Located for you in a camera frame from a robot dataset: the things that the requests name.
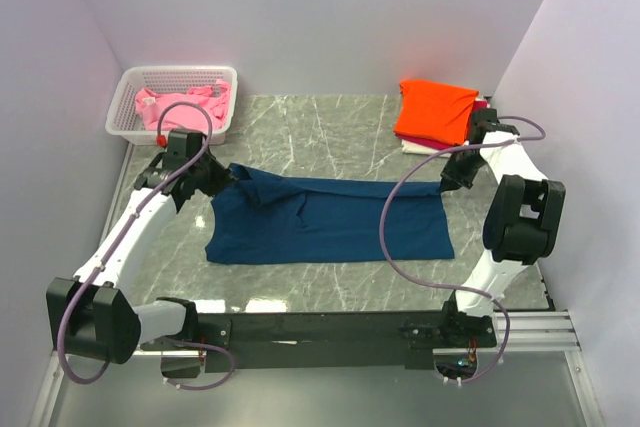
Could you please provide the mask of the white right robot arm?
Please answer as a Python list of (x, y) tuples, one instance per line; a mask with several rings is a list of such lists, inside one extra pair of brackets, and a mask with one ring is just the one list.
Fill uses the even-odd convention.
[(564, 184), (535, 166), (517, 128), (502, 123), (494, 109), (471, 114), (467, 145), (468, 150), (449, 157), (440, 190), (471, 188), (483, 166), (494, 175), (497, 190), (484, 221), (484, 251), (463, 284), (465, 289), (455, 292), (457, 311), (438, 324), (440, 337), (452, 346), (464, 344), (474, 328), (486, 323), (493, 301), (503, 297), (520, 272), (551, 254), (566, 196)]

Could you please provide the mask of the navy blue t shirt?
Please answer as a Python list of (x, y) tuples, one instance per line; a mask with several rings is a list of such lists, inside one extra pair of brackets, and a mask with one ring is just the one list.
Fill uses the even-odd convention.
[(267, 265), (449, 260), (439, 185), (282, 177), (234, 164), (236, 182), (211, 201), (211, 263)]

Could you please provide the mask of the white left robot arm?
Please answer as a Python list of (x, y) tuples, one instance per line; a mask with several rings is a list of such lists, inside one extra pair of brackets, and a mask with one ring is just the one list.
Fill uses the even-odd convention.
[(210, 152), (205, 135), (176, 129), (138, 177), (129, 202), (96, 253), (69, 279), (46, 291), (53, 346), (69, 355), (127, 362), (141, 344), (166, 337), (176, 348), (200, 335), (194, 302), (160, 298), (134, 307), (127, 295), (162, 230), (196, 192), (213, 197), (234, 182)]

